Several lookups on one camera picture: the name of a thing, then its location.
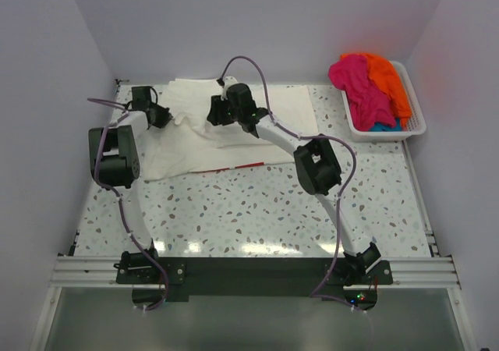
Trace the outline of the white t shirt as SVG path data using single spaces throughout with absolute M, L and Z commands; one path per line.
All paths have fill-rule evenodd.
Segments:
M 307 87 L 253 85 L 250 90 L 257 106 L 269 105 L 279 122 L 291 131 L 306 135 L 318 132 Z M 144 179 L 292 160 L 277 146 L 243 132 L 237 123 L 212 126 L 207 121 L 211 97 L 221 92 L 216 80 L 176 79 L 159 87 L 159 104 L 169 108 L 172 120 L 165 128 L 152 128 L 144 135 Z

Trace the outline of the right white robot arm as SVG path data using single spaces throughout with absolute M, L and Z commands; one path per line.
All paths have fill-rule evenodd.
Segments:
M 246 133 L 266 140 L 292 156 L 299 185 L 316 197 L 334 219 L 342 244 L 344 257 L 334 257 L 334 266 L 329 272 L 346 285 L 366 282 L 374 275 L 381 254 L 373 234 L 361 225 L 359 217 L 349 207 L 341 205 L 342 195 L 331 193 L 335 186 L 345 182 L 331 139 L 323 134 L 300 136 L 284 127 L 269 108 L 257 106 L 249 86 L 244 83 L 222 79 L 217 83 L 222 92 L 211 97 L 207 121 L 213 126 L 238 123 Z

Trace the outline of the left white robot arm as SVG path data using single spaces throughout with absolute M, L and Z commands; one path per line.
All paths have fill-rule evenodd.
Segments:
M 172 114 L 169 108 L 159 105 L 159 93 L 152 86 L 132 87 L 131 94 L 131 100 L 125 104 L 98 98 L 88 100 L 120 112 L 105 127 L 88 132 L 90 174 L 100 188 L 115 195 L 119 207 L 126 246 L 117 269 L 133 269 L 143 282 L 154 282 L 161 275 L 161 263 L 142 216 L 136 139 L 151 128 L 165 128 Z

